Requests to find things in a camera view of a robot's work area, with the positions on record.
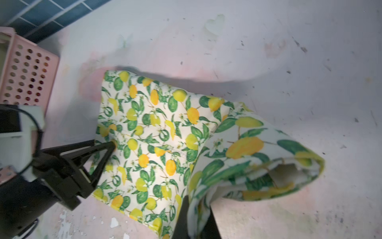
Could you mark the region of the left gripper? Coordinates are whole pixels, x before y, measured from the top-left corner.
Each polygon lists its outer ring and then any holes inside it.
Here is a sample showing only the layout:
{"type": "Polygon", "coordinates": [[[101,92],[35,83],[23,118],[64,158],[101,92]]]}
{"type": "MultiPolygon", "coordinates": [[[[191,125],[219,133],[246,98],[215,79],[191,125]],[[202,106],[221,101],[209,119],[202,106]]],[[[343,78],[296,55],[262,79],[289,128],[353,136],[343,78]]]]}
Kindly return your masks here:
{"type": "Polygon", "coordinates": [[[93,140],[42,149],[32,161],[32,171],[60,204],[74,210],[80,197],[86,199],[93,192],[114,150],[113,142],[95,145],[93,140]],[[96,155],[96,168],[89,173],[85,164],[96,155]]]}

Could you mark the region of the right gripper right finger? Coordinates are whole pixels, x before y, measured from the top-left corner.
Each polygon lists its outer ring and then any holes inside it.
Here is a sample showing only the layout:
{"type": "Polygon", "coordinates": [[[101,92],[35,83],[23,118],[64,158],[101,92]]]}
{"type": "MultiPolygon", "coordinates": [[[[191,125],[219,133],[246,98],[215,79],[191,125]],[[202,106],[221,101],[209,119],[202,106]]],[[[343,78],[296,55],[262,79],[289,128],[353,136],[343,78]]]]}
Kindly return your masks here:
{"type": "Polygon", "coordinates": [[[209,219],[201,232],[201,239],[222,239],[212,210],[210,210],[209,219]]]}

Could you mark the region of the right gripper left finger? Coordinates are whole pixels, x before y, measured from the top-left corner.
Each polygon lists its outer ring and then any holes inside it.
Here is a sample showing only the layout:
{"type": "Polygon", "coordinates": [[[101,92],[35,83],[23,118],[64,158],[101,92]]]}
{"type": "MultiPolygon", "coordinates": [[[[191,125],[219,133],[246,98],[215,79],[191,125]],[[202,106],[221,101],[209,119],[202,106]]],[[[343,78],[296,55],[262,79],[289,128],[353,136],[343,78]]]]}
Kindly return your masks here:
{"type": "Polygon", "coordinates": [[[189,196],[185,196],[171,239],[189,239],[187,213],[189,209],[189,196]]]}

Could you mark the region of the lemon print skirt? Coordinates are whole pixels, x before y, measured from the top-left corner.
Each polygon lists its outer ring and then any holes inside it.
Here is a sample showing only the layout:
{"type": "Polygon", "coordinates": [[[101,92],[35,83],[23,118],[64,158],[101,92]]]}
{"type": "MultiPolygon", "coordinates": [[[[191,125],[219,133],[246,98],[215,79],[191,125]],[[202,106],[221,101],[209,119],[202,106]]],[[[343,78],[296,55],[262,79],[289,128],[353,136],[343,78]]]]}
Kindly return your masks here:
{"type": "Polygon", "coordinates": [[[147,226],[175,235],[187,201],[196,239],[218,198],[274,199],[299,191],[324,159],[243,103],[191,93],[128,71],[106,71],[95,143],[115,145],[93,196],[147,226]]]}

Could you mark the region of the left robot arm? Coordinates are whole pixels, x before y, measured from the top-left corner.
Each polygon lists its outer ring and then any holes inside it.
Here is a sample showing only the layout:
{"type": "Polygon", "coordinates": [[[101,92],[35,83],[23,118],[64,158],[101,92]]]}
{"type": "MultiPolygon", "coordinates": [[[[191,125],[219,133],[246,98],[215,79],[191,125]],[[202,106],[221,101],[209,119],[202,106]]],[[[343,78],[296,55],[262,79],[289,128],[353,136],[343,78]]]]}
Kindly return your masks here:
{"type": "Polygon", "coordinates": [[[1,238],[27,238],[59,203],[69,210],[96,189],[115,145],[80,143],[43,149],[39,106],[1,105],[1,238]]]}

